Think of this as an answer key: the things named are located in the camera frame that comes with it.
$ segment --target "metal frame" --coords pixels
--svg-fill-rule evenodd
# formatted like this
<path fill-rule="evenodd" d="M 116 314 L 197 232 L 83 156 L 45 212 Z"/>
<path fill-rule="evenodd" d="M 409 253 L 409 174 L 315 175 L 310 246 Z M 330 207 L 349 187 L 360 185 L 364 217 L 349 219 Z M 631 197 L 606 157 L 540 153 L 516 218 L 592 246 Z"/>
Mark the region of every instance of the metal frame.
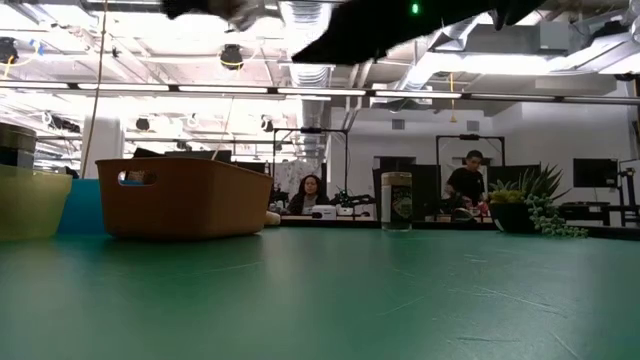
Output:
<path fill-rule="evenodd" d="M 344 188 L 347 189 L 347 177 L 349 175 L 349 131 L 348 130 L 340 130 L 340 129 L 322 129 L 322 128 L 274 128 L 273 129 L 273 158 L 271 161 L 271 174 L 276 173 L 276 144 L 282 144 L 283 141 L 278 142 L 276 139 L 276 134 L 279 131 L 288 131 L 289 134 L 297 131 L 300 133 L 342 133 L 344 134 Z"/>
<path fill-rule="evenodd" d="M 438 197 L 442 196 L 442 185 L 440 184 L 441 179 L 440 177 L 442 177 L 442 171 L 440 168 L 440 139 L 458 139 L 458 140 L 462 140 L 462 141 L 478 141 L 480 139 L 484 139 L 487 140 L 487 142 L 489 142 L 489 140 L 499 140 L 500 141 L 500 149 L 501 149 L 501 155 L 502 155 L 502 166 L 505 166 L 507 164 L 506 162 L 506 155 L 505 155 L 505 140 L 504 140 L 504 136 L 481 136 L 481 135 L 464 135 L 464 134 L 460 134 L 460 135 L 436 135 L 436 166 L 438 169 L 438 175 L 437 175 L 437 179 L 436 179 L 436 191 L 438 192 Z"/>

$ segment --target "man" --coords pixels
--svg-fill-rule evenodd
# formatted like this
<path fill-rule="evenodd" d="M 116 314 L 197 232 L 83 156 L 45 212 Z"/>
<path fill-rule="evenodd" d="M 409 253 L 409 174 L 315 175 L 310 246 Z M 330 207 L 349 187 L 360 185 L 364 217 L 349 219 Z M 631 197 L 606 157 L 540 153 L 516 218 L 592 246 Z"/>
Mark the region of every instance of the man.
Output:
<path fill-rule="evenodd" d="M 466 166 L 454 171 L 445 186 L 445 192 L 451 198 L 462 196 L 468 207 L 469 205 L 476 206 L 484 200 L 484 180 L 482 174 L 478 171 L 482 164 L 482 159 L 480 151 L 470 151 L 467 154 Z"/>

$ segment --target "electronic device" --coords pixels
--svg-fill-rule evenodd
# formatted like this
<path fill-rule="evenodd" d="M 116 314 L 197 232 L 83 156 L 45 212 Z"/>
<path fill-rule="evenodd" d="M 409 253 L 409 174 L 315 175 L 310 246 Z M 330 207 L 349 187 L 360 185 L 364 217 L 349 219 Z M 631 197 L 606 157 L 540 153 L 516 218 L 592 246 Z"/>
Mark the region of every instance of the electronic device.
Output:
<path fill-rule="evenodd" d="M 617 159 L 573 159 L 573 187 L 617 188 Z"/>
<path fill-rule="evenodd" d="M 343 208 L 342 206 L 337 208 L 338 216 L 353 216 L 353 208 Z"/>
<path fill-rule="evenodd" d="M 311 208 L 311 217 L 317 220 L 337 220 L 336 207 L 331 205 L 315 205 Z"/>

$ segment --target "teal container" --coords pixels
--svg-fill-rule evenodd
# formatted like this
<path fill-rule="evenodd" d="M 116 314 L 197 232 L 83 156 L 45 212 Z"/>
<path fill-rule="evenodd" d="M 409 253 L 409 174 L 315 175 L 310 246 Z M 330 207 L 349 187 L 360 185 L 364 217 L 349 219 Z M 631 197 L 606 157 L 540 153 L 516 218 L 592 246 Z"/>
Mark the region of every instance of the teal container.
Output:
<path fill-rule="evenodd" d="M 100 182 L 97 179 L 76 179 L 62 213 L 58 234 L 105 234 L 102 219 Z"/>

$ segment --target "pipe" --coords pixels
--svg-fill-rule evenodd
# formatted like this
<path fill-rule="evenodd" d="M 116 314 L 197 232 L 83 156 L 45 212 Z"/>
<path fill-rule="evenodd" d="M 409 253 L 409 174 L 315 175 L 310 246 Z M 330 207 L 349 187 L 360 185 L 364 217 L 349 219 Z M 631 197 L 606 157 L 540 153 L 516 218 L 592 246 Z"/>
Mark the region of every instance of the pipe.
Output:
<path fill-rule="evenodd" d="M 280 10 L 287 24 L 288 53 L 291 56 L 320 37 L 327 29 L 332 6 L 324 3 L 283 2 L 280 3 Z M 329 85 L 330 69 L 326 66 L 292 64 L 289 72 L 294 87 L 324 88 Z M 303 100 L 298 121 L 301 127 L 326 128 L 331 122 L 330 109 L 325 109 L 324 101 Z M 318 145 L 319 140 L 310 138 L 309 142 L 304 143 Z"/>
<path fill-rule="evenodd" d="M 436 48 L 462 51 L 467 45 L 467 38 L 478 25 L 479 16 L 449 25 L 438 30 L 428 43 L 427 52 L 420 57 L 415 66 L 410 68 L 398 82 L 395 90 L 419 91 L 429 79 L 438 72 L 440 67 L 440 54 L 432 52 Z"/>

